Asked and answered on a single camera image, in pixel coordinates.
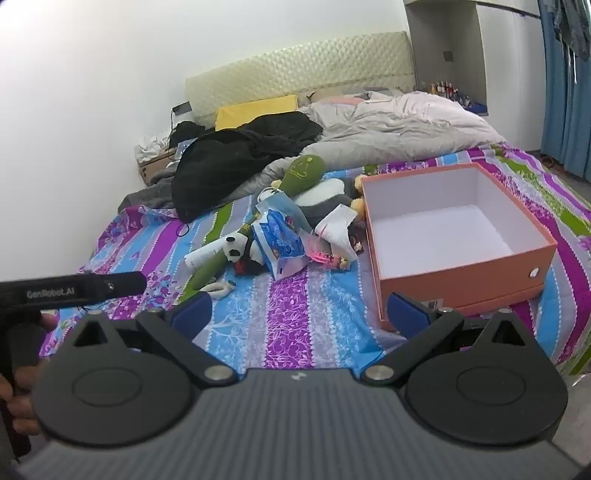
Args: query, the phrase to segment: yellow pillow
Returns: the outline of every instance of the yellow pillow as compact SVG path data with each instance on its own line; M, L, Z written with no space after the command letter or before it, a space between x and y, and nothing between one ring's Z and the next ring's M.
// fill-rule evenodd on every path
M237 128L254 120L257 116L269 113L295 112L297 95L267 98L256 102L237 103L223 106L217 111L216 131L224 128Z

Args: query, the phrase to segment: panda head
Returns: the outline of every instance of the panda head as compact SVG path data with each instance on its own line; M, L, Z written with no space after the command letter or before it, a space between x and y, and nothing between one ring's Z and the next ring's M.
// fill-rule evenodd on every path
M227 235L224 240L223 252L226 255L226 258L232 263L240 260L244 255L244 249L246 248L248 237L243 233L236 231Z

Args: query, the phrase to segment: human hand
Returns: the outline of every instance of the human hand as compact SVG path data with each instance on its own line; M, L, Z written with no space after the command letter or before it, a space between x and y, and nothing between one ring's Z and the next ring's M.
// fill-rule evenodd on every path
M57 317L48 314L41 314L41 326L51 332L57 326ZM48 360L44 359L36 367L19 367L14 373L14 380L18 387L27 393L15 394L12 385L0 375L0 398L7 403L8 411L14 416L12 427L17 433L24 435L39 435L41 427L35 419L33 407L31 405L31 394L29 393L35 385L44 364Z

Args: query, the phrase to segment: headboard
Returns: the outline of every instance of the headboard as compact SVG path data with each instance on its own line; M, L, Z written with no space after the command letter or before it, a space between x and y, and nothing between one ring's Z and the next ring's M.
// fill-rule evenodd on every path
M413 90L407 33L315 41L239 60L185 81L193 115L207 126L213 125L221 106L344 83Z

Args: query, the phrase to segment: striped bed sheet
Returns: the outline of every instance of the striped bed sheet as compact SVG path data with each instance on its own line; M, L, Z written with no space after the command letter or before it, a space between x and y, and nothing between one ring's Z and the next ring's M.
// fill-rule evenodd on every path
M546 354L564 373L581 371L591 357L591 209L534 157L507 145L479 147L412 163L389 163L327 177L355 177L412 168L476 162L495 175L544 224L558 242L542 295L511 306L532 329ZM145 294L104 302L117 319L139 311L169 308L191 292L183 262L189 251L238 229L249 215L251 198L236 200L184 226L174 210L128 208L100 236L81 271L142 271ZM306 268L274 283L269 274L226 279L237 288L214 302L212 320L193 343L234 367L361 369L405 340L378 328L376 297L367 254L349 272ZM41 354L53 354L84 314L60 311L58 328Z

